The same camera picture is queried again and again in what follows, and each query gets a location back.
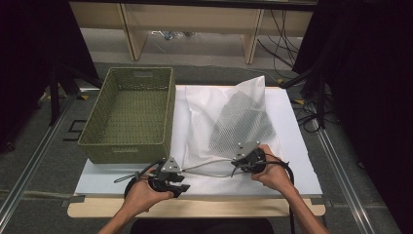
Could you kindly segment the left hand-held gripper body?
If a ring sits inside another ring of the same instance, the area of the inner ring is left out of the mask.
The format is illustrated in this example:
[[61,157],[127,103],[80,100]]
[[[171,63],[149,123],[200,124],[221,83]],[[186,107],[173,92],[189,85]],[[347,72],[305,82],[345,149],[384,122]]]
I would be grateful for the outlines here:
[[172,188],[177,185],[172,185],[172,182],[169,182],[169,177],[171,175],[179,175],[180,172],[181,170],[173,158],[164,159],[151,172],[148,178],[149,185],[157,192],[172,192]]

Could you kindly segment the black metal stand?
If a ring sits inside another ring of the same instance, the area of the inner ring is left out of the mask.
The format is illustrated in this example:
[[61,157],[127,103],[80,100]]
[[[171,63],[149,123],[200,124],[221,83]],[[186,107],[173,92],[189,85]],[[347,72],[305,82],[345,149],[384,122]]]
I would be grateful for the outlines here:
[[289,89],[294,85],[304,81],[305,84],[301,90],[301,96],[304,99],[309,99],[316,97],[317,98],[317,110],[315,114],[315,118],[318,121],[319,127],[324,129],[324,104],[325,104],[325,79],[323,76],[322,68],[319,65],[314,64],[311,68],[307,71],[303,72],[302,74],[298,75],[297,77],[293,78],[286,83],[281,84],[282,89]]
[[62,87],[68,96],[76,96],[80,92],[80,88],[76,83],[76,79],[81,79],[96,88],[102,87],[102,82],[98,76],[90,76],[79,69],[73,68],[61,61],[56,62],[49,75],[49,88],[51,96],[51,122],[53,126],[60,117],[59,92],[58,88]]

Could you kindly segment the green woven basket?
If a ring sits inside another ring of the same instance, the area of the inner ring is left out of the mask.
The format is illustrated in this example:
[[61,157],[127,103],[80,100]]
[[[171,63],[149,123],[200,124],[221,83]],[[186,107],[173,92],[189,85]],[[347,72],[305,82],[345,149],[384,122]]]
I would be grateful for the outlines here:
[[167,158],[175,93],[170,67],[110,68],[78,145],[94,164]]

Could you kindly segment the grey garment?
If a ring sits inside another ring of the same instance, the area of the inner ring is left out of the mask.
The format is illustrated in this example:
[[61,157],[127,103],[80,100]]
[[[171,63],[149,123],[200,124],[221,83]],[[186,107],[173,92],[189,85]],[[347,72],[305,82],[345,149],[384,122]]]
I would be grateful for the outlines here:
[[259,102],[237,92],[222,108],[209,138],[208,150],[230,158],[239,143],[268,142],[276,136],[273,124]]

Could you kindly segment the person's left hand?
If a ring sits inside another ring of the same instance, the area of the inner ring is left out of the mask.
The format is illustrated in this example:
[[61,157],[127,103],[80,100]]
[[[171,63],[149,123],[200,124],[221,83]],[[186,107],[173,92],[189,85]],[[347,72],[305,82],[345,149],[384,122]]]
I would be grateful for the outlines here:
[[130,217],[148,212],[154,205],[173,197],[170,191],[157,192],[148,182],[148,175],[142,175],[131,187],[122,209]]

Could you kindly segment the black curtain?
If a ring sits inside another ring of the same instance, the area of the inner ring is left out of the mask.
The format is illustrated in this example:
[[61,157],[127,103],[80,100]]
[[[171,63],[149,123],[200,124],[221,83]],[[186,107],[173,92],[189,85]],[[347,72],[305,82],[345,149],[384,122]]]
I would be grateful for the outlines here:
[[358,158],[413,234],[413,0],[318,0],[293,67],[329,85]]
[[58,61],[97,75],[69,1],[0,0],[0,152],[15,149]]

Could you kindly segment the white table sheet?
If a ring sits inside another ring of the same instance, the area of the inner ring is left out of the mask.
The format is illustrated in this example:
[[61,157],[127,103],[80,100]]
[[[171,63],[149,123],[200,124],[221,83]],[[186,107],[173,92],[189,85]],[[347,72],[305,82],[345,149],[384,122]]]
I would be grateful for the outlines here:
[[[186,140],[190,129],[190,112],[186,101],[187,86],[176,87],[172,127],[171,156],[178,164],[183,163]],[[319,180],[310,163],[308,150],[285,90],[270,87],[265,90],[266,110],[274,126],[277,138],[268,143],[276,156],[289,163],[295,186],[305,197],[321,194]],[[121,196],[129,177],[144,169],[143,164],[94,164],[88,161],[82,171],[75,192],[88,196]],[[277,197],[279,194],[250,179],[242,172],[233,173],[229,162],[211,163],[194,170],[184,171],[183,182],[190,188],[183,199],[200,200],[208,197]]]

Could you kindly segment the person's dark clothing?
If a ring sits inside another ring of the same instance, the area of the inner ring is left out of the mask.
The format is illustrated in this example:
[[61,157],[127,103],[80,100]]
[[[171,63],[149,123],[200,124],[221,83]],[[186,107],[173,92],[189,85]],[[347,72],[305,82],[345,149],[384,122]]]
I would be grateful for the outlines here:
[[275,234],[266,218],[138,219],[130,234]]

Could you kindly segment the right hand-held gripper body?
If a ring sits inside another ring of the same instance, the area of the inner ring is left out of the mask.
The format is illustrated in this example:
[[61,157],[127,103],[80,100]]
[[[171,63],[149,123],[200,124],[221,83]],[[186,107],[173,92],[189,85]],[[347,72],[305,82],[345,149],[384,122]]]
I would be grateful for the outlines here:
[[236,153],[236,159],[243,159],[240,164],[234,165],[241,166],[239,170],[250,174],[259,174],[265,169],[266,156],[263,149],[259,148],[259,141],[251,141],[246,143],[239,143]]

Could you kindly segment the person's right hand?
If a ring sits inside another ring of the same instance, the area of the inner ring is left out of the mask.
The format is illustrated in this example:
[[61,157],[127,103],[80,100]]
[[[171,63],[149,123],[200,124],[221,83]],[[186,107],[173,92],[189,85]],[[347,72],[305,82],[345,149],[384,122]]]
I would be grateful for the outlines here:
[[282,160],[274,155],[267,144],[261,144],[259,148],[265,153],[267,165],[263,172],[253,174],[251,179],[259,181],[264,186],[277,190],[282,195],[285,195],[287,191],[293,188],[293,184],[286,170],[281,166]]

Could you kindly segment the aluminium floor rail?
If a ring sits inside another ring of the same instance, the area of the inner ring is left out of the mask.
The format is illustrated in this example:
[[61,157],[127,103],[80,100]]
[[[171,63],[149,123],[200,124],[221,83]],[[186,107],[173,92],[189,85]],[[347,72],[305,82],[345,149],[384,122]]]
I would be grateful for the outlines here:
[[335,174],[339,186],[343,192],[346,202],[351,210],[351,213],[356,221],[357,227],[361,234],[376,234],[376,231],[372,225],[371,219],[368,213],[359,199],[344,167],[339,159],[338,154],[327,134],[326,129],[324,129],[318,120],[312,121],[313,127],[317,130],[319,135],[319,141],[323,150],[326,154],[328,162],[331,165],[332,171]]
[[75,99],[76,95],[70,95],[62,102],[62,106],[59,108],[59,116],[56,118],[56,121],[48,127],[37,148],[30,156],[19,179],[8,192],[4,203],[0,207],[0,234],[6,229],[11,217],[19,205],[19,201],[21,200],[25,189],[28,187],[45,155],[49,151],[49,148],[56,137],[56,133],[60,129],[61,122]]

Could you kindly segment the white mesh laundry bag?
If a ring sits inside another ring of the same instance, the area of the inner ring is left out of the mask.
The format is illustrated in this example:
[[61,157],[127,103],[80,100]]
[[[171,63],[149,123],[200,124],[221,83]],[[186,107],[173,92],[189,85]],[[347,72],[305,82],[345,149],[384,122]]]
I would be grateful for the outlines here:
[[188,88],[186,91],[186,101],[190,112],[190,129],[183,157],[183,170],[194,170],[217,162],[231,163],[237,151],[230,158],[227,158],[214,155],[208,150],[213,126],[224,105],[237,92],[242,92],[253,98],[266,110],[265,78],[259,76],[224,90],[196,86],[188,86]]

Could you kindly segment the light wooden shelf unit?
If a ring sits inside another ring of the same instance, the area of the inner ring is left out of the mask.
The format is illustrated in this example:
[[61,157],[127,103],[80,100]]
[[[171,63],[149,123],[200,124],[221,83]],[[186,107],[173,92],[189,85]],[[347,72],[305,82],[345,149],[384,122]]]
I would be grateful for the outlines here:
[[247,64],[253,62],[260,35],[301,37],[310,12],[195,6],[103,3],[69,0],[78,25],[84,28],[122,29],[133,60],[140,58],[150,31],[239,34]]

